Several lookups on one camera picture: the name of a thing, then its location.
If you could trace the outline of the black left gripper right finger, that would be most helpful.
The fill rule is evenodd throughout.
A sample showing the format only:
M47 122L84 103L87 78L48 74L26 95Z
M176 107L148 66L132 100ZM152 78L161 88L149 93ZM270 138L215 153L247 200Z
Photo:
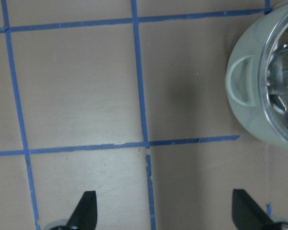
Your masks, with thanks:
M231 216L238 230L281 230L243 189L232 192Z

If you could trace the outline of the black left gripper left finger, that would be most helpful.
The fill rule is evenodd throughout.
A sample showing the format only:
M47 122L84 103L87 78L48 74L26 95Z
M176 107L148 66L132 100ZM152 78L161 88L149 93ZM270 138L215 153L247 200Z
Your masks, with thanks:
M85 191L68 220L69 230L95 230L97 226L97 201L95 191Z

